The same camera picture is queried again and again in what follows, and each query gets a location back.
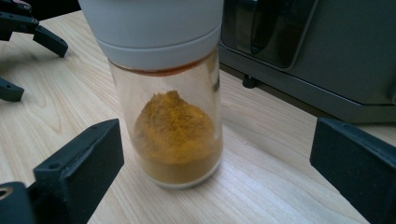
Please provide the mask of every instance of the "gray machine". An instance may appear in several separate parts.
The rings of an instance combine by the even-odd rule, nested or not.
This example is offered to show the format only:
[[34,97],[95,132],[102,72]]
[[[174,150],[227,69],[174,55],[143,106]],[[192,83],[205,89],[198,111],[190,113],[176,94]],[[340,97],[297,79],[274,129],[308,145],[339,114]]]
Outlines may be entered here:
[[396,4],[225,0],[220,62],[343,121],[396,122]]

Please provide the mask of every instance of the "wood grain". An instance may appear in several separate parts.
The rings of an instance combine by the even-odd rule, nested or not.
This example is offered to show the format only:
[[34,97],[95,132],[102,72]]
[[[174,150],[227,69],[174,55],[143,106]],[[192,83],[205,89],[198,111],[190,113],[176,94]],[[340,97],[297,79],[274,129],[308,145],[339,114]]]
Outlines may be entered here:
[[[125,165],[90,223],[367,223],[309,163],[317,118],[225,72],[219,169],[192,189],[157,187],[134,163],[106,57],[83,14],[41,24],[68,43],[65,58],[30,35],[0,42],[0,77],[25,88],[21,102],[0,101],[0,183],[29,186],[32,169],[57,149],[120,119]],[[396,146],[395,125],[362,128]]]

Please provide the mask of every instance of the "white plastic cap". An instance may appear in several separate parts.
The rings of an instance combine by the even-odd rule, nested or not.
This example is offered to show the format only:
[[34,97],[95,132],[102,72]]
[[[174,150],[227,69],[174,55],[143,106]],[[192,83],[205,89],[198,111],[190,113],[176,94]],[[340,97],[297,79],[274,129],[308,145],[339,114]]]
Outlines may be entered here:
[[218,44],[223,0],[78,0],[102,52],[118,65],[161,70]]

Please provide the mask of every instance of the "clear glass jar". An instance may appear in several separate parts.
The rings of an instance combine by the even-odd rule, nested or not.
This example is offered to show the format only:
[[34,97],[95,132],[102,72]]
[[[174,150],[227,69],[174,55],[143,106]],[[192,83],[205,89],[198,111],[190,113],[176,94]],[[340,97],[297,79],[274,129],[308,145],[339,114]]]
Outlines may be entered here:
[[143,173],[173,189],[211,176],[222,152],[217,48],[197,62],[160,71],[109,65]]

